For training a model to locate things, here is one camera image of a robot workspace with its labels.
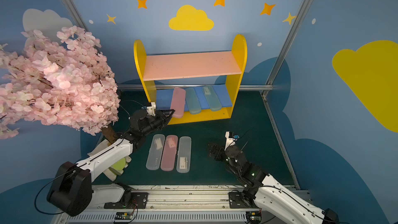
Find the green pencil case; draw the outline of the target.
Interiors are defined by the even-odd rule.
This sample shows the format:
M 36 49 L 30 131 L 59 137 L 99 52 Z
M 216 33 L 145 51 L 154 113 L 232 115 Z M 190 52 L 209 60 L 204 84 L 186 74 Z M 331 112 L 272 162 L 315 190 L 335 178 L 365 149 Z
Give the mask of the green pencil case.
M 186 103 L 190 114 L 199 114 L 202 110 L 199 98 L 195 92 L 194 88 L 187 88 L 186 90 Z

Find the white pencil case with label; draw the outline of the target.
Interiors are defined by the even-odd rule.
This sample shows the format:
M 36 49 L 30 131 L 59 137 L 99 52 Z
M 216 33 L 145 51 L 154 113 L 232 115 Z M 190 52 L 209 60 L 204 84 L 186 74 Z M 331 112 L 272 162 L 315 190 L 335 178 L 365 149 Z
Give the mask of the white pencil case with label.
M 189 136 L 182 136 L 179 139 L 176 170 L 179 173 L 190 171 L 192 139 Z

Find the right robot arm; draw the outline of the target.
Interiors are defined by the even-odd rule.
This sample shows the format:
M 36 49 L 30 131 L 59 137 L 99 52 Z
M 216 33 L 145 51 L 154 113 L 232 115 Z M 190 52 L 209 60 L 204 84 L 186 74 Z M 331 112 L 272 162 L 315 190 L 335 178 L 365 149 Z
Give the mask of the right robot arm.
M 337 224 L 338 215 L 331 209 L 322 210 L 307 203 L 280 184 L 265 166 L 254 162 L 266 157 L 266 139 L 255 138 L 255 124 L 239 119 L 243 131 L 220 126 L 219 122 L 198 122 L 179 127 L 184 137 L 193 139 L 201 149 L 191 155 L 191 168 L 199 168 L 200 176 L 212 180 L 214 168 L 224 166 L 243 186 L 238 200 L 247 207 L 265 210 L 288 224 Z

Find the teal pencil case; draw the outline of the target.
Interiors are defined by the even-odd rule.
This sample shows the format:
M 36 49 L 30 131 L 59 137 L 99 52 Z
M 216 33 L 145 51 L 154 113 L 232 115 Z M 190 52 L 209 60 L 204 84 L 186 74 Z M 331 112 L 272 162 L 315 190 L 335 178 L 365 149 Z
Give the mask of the teal pencil case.
M 222 109 L 221 102 L 213 88 L 213 86 L 204 86 L 202 91 L 206 98 L 209 109 L 213 112 L 217 112 Z

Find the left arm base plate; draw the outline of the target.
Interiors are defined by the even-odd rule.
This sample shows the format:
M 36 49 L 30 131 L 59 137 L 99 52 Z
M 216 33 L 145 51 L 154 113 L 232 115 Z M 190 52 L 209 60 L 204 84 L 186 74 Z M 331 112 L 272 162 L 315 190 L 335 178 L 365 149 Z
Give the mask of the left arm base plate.
M 104 209 L 145 209 L 148 201 L 147 192 L 125 193 L 119 202 L 105 203 Z

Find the frosted white pencil case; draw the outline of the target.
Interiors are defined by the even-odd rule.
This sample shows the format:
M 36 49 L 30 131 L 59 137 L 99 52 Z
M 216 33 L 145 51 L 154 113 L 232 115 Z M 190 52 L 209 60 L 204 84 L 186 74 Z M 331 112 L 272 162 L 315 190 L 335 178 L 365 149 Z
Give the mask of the frosted white pencil case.
M 156 134 L 153 136 L 146 162 L 146 168 L 148 170 L 153 171 L 160 168 L 164 143 L 165 136 L 163 134 Z

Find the pink pencil case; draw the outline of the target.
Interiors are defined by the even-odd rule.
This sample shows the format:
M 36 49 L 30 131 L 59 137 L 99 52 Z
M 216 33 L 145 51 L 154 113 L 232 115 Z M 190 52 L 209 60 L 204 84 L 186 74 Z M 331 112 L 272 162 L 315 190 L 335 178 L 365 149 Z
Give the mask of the pink pencil case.
M 172 95 L 171 110 L 174 110 L 174 118 L 182 118 L 186 100 L 186 91 L 182 88 L 175 88 Z
M 175 166 L 178 146 L 178 136 L 168 135 L 165 139 L 160 168 L 162 171 L 172 171 Z

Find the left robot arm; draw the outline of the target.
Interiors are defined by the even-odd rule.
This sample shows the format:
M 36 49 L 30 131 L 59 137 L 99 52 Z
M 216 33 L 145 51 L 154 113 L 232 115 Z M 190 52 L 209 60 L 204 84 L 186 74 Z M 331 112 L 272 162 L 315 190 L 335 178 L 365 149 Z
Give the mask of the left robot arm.
M 138 110 L 130 118 L 130 126 L 109 147 L 77 163 L 62 164 L 52 181 L 47 201 L 77 216 L 87 207 L 112 203 L 129 206 L 130 187 L 121 184 L 93 186 L 95 179 L 119 160 L 141 148 L 147 135 L 162 130 L 171 121 L 174 110 Z

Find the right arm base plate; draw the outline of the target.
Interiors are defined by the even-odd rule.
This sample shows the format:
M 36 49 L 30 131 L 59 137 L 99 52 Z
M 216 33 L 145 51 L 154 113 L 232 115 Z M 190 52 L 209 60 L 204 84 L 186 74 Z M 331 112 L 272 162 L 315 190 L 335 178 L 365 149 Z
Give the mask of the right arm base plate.
M 252 208 L 251 203 L 244 198 L 242 192 L 233 190 L 228 193 L 229 197 L 229 206 L 231 209 L 238 208 Z

